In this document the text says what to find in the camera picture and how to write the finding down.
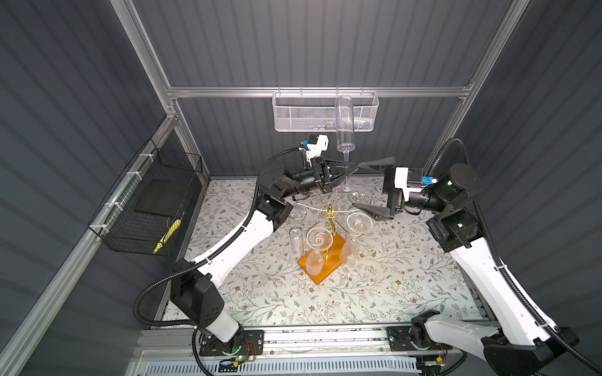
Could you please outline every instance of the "wire basket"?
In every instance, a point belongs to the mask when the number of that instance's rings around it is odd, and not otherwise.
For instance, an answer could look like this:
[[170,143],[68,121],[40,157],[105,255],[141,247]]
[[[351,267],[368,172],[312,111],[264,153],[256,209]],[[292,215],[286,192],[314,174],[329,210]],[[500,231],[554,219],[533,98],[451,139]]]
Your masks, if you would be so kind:
[[[111,191],[107,194],[93,217],[108,206],[105,219],[100,223],[92,219],[88,227],[112,251],[167,256],[170,247],[179,248],[173,239],[185,212],[190,209],[192,197],[200,194],[201,172],[200,155],[155,148],[138,171],[128,173],[129,181],[115,200],[107,202]],[[144,200],[145,191],[155,182],[179,186],[182,199],[179,206],[173,206],[174,215],[140,211],[139,204]]]
[[[272,96],[274,128],[278,132],[336,132],[333,96]],[[353,96],[353,118],[356,132],[374,129],[378,97],[376,92]]]

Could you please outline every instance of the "black mounting plate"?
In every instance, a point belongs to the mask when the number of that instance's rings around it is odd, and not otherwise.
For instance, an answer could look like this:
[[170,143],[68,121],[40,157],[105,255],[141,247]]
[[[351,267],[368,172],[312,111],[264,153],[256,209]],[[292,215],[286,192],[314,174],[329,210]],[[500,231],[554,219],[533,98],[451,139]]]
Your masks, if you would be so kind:
[[[410,326],[387,327],[386,335],[389,341],[391,351],[416,351],[420,350],[412,344],[410,337]],[[427,349],[423,350],[451,350],[453,347],[446,344],[434,343]]]
[[[200,356],[229,356],[222,352],[222,348],[217,343],[219,341],[215,336],[207,338],[206,336],[201,337],[200,343]],[[237,351],[236,355],[246,355],[249,346],[247,342],[255,344],[255,347],[251,345],[250,355],[261,355],[263,353],[264,343],[264,331],[263,330],[243,330],[243,343],[240,346],[240,350]]]

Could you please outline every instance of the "floral tablecloth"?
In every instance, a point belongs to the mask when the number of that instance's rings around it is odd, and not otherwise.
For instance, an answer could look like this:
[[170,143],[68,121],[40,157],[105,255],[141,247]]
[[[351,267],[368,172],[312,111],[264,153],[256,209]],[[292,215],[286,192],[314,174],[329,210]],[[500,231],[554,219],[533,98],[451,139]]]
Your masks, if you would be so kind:
[[[366,187],[376,205],[385,205],[382,177],[356,177],[351,183]],[[254,187],[252,179],[211,181],[186,260],[212,247],[242,220]],[[325,199],[337,197],[331,194]],[[317,193],[300,202],[315,208],[322,204]],[[341,210],[353,209],[347,197],[338,204]],[[345,223],[348,214],[340,213],[337,219]],[[431,239],[426,226],[430,216],[428,212],[403,213],[395,220],[376,222],[361,237],[354,266],[342,265],[319,286],[293,258],[288,236],[292,225],[287,223],[232,270],[219,289],[225,309],[243,325],[410,321],[433,308],[457,319],[480,319],[458,266]],[[319,211],[307,209],[306,218],[297,226],[306,230],[320,218]],[[170,302],[163,320],[183,317]]]

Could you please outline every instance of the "gray wall panel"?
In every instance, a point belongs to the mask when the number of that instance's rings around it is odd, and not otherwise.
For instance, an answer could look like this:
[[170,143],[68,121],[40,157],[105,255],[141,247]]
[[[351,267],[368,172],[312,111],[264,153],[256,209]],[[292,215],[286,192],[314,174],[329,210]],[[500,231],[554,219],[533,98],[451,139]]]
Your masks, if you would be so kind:
[[141,1],[174,86],[447,86],[470,80],[509,1]]
[[[270,99],[182,98],[179,103],[213,176],[256,175],[269,157],[308,136],[276,132]],[[398,163],[423,166],[456,103],[453,98],[381,99],[374,130],[356,134],[351,161],[396,156]],[[329,133],[329,139],[324,156],[342,159],[336,134]],[[298,155],[284,158],[287,168],[300,168]]]
[[[165,113],[108,1],[0,2],[0,67],[3,348]],[[171,261],[101,247],[22,374],[121,374]]]
[[[483,178],[498,252],[598,363],[601,20],[597,1],[532,2],[456,135]],[[593,374],[570,356],[542,371]]]

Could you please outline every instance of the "black wire basket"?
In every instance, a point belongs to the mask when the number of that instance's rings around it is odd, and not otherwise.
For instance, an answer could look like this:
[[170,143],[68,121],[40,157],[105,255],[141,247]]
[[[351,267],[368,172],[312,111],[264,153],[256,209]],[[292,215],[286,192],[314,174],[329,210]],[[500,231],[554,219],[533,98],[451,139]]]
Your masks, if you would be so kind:
[[[182,218],[202,184],[200,155],[155,148],[141,167],[129,174],[122,192],[96,210],[88,228],[112,251],[167,256]],[[100,223],[93,222],[101,212]]]

